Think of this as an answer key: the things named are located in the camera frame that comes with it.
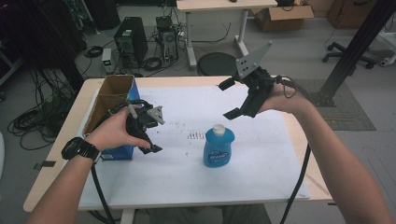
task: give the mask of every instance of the person's left arm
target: person's left arm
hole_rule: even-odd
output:
[[[150,148],[149,142],[132,137],[125,130],[129,110],[123,108],[92,132],[85,141],[98,150],[134,145]],[[62,169],[40,199],[27,223],[75,223],[78,203],[93,160],[77,155]]]

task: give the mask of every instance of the bottle label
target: bottle label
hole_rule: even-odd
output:
[[[230,160],[229,153],[214,150],[207,155],[207,162],[212,165],[222,165]]]

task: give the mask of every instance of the watch face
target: watch face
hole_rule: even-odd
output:
[[[64,146],[64,149],[62,149],[62,157],[65,160],[73,159],[78,153],[81,141],[83,140],[80,137],[75,137],[72,140],[68,141],[66,146]]]

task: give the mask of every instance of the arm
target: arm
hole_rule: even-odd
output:
[[[99,126],[85,141],[99,150],[123,145],[150,147],[145,140],[132,137],[126,132],[125,120],[128,113],[129,110],[123,108]],[[28,223],[75,223],[79,199],[92,163],[92,159],[79,155],[70,160],[38,202]]]
[[[373,177],[309,101],[300,95],[288,100],[276,85],[261,112],[267,109],[297,118],[346,223],[394,223]]]

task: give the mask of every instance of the forearm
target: forearm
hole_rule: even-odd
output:
[[[35,207],[28,223],[75,223],[92,159],[76,156],[62,169]]]
[[[294,111],[330,193],[346,222],[393,223],[380,189],[359,159],[342,143],[313,105]]]

